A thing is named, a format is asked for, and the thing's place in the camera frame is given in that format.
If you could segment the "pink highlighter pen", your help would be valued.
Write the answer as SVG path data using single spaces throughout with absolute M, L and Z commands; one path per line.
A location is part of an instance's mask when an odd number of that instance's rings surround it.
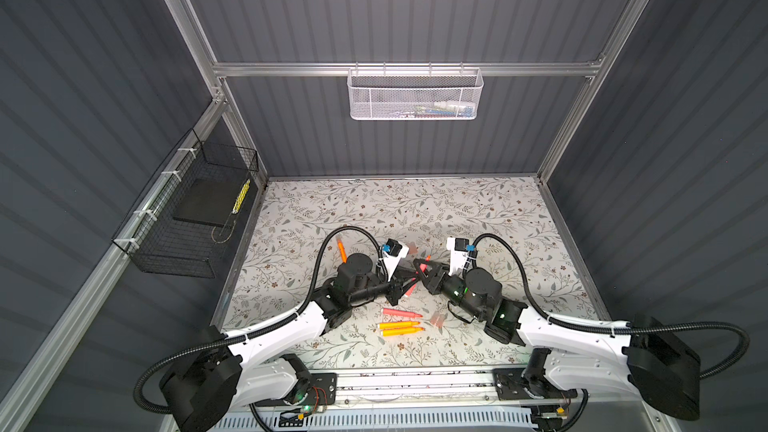
M 423 278 L 423 275 L 425 274 L 427 269 L 427 262 L 430 259 L 431 259 L 431 256 L 427 255 L 423 259 L 423 262 L 418 265 L 418 268 L 415 272 L 415 274 L 417 275 L 417 278 L 413 279 L 409 289 L 405 292 L 406 297 L 410 297 L 413 294 L 414 290 L 417 288 L 418 284 L 421 282 L 421 279 Z

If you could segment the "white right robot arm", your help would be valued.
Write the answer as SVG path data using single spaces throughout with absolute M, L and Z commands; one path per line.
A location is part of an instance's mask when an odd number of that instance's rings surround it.
M 453 274 L 449 265 L 417 259 L 420 279 L 432 295 L 462 310 L 461 320 L 479 322 L 484 333 L 502 344 L 532 348 L 523 383 L 535 397 L 549 393 L 616 392 L 643 399 L 677 419 L 700 417 L 699 356 L 672 332 L 622 335 L 621 321 L 566 317 L 545 318 L 533 307 L 506 298 L 500 282 L 482 269 Z

